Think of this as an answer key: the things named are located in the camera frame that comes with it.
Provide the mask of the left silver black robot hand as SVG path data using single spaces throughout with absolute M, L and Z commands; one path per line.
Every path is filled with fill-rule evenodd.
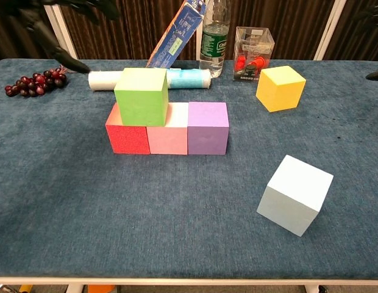
M 0 15 L 14 16 L 37 39 L 37 42 L 56 61 L 70 70 L 88 74 L 89 67 L 81 61 L 71 57 L 64 50 L 56 36 L 43 22 L 39 10 L 45 5 L 64 5 L 77 13 L 86 16 L 93 24 L 99 24 L 98 18 L 92 11 L 96 8 L 109 20 L 119 17 L 115 1 L 0 1 Z

